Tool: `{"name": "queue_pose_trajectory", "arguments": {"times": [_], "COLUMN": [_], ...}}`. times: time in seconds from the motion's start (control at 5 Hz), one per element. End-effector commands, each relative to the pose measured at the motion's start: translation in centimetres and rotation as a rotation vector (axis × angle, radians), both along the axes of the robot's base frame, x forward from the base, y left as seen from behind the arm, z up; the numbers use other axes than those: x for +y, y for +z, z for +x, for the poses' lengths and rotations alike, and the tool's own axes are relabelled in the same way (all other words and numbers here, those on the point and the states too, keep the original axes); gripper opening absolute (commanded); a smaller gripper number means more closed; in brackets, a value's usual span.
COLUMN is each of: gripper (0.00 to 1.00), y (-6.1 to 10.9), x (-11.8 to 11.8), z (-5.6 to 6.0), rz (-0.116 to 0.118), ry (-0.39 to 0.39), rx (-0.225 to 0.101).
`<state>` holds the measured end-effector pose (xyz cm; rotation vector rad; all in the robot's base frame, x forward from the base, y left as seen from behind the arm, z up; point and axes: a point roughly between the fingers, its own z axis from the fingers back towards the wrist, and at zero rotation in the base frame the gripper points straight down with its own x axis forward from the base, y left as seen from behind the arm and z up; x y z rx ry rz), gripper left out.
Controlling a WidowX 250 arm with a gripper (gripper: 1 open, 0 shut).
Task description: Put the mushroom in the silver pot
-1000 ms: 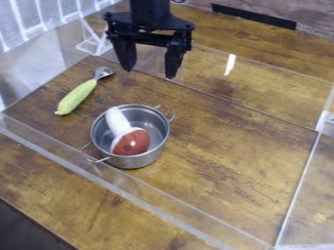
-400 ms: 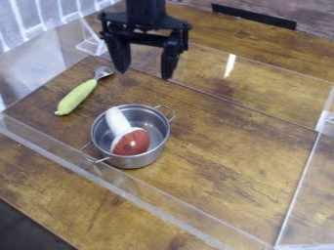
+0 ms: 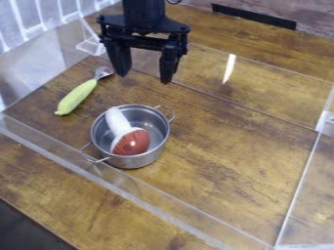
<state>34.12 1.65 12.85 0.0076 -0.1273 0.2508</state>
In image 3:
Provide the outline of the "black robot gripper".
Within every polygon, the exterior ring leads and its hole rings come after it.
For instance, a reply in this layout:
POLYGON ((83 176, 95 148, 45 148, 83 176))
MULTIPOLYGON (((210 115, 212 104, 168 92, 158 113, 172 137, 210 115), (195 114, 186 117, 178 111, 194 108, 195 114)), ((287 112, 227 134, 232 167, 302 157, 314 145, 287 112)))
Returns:
POLYGON ((162 51, 159 59, 160 82, 168 84, 178 70, 179 57, 188 51, 186 24, 166 15, 171 0, 123 0, 123 14, 96 18, 100 24, 100 42, 104 44, 115 72, 124 77, 132 67, 131 49, 162 51))

